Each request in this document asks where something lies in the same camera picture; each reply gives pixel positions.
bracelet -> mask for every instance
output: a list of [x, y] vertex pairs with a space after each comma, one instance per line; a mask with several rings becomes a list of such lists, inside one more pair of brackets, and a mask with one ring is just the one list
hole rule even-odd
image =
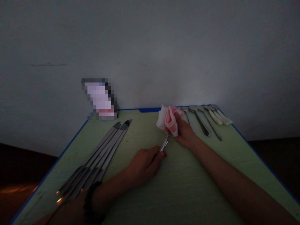
[[88, 224], [90, 225], [99, 225], [105, 219], [105, 214], [102, 214], [100, 218], [96, 216], [96, 213], [93, 211], [92, 208], [92, 196], [95, 189], [102, 184], [101, 181], [93, 183], [90, 189], [87, 191], [87, 195], [85, 196], [85, 203], [83, 208], [85, 209], [84, 216], [87, 218]]

person's left hand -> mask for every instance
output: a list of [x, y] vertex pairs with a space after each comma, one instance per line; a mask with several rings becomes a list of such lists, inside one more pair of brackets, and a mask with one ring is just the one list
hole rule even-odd
[[137, 188], [146, 184], [159, 171], [163, 158], [167, 156], [164, 151], [158, 153], [159, 149], [159, 146], [155, 146], [137, 152], [123, 171], [129, 188]]

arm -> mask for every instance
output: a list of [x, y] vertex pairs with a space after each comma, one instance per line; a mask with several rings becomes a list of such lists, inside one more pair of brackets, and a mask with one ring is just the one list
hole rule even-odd
[[201, 141], [187, 122], [177, 115], [175, 117], [179, 133], [175, 139], [193, 152], [235, 210], [247, 222], [298, 224], [296, 219], [268, 193]]
[[[101, 215], [109, 205], [125, 192], [147, 183], [159, 170], [165, 152], [160, 147], [141, 149], [137, 152], [128, 167], [111, 180], [97, 187], [92, 195], [92, 208], [97, 215]], [[70, 200], [55, 213], [51, 213], [39, 220], [36, 225], [51, 224], [87, 224], [83, 205], [86, 193]]]

dark floor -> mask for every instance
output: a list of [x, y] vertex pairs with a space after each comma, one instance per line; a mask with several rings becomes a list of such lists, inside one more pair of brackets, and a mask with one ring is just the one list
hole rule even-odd
[[[250, 142], [300, 199], [300, 137]], [[0, 144], [0, 224], [8, 224], [56, 157]]]

hand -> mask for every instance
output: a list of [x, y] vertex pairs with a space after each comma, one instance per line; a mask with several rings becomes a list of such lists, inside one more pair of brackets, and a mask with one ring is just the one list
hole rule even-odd
[[164, 151], [158, 153], [159, 149], [159, 146], [155, 146], [137, 152], [124, 170], [129, 188], [137, 188], [146, 184], [159, 171], [163, 158], [167, 156]]
[[191, 125], [181, 119], [178, 113], [175, 113], [175, 118], [178, 124], [178, 136], [175, 137], [175, 140], [183, 146], [192, 149], [199, 138], [193, 132]]

